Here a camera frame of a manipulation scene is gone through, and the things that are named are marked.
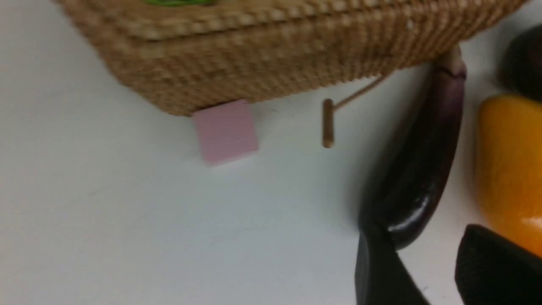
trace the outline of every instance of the pink foam cube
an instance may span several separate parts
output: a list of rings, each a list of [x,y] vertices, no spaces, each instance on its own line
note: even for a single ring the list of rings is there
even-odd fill
[[[258,151],[258,139],[245,100],[200,110],[193,115],[204,160],[216,166]]]

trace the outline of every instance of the wicker basket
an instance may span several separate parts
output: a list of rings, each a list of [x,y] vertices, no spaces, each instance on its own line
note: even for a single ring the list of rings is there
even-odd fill
[[[59,0],[128,87],[173,115],[390,73],[527,0]]]

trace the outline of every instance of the yellow vegetable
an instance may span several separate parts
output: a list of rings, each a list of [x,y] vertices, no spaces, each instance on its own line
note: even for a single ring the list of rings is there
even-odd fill
[[[480,107],[477,197],[493,228],[542,256],[542,104],[519,96]]]

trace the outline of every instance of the dark purple vegetable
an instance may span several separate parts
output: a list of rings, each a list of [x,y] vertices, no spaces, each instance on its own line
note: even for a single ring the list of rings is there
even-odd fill
[[[440,201],[454,160],[467,69],[459,46],[436,62],[426,100],[359,226],[377,224],[397,249],[423,231]]]
[[[542,25],[512,41],[502,61],[499,78],[508,89],[542,101]]]

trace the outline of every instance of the white surface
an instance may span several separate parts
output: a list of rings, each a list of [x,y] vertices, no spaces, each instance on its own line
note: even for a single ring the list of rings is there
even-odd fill
[[[401,252],[433,304],[461,304],[457,246],[480,219],[475,104],[498,92],[499,46],[541,13],[532,2],[463,44],[459,153],[434,218]],[[340,111],[331,150],[321,101],[365,82],[255,105],[260,152],[207,168],[191,120],[118,85],[53,3],[1,2],[0,37],[0,303],[354,304],[352,206],[427,67]]]

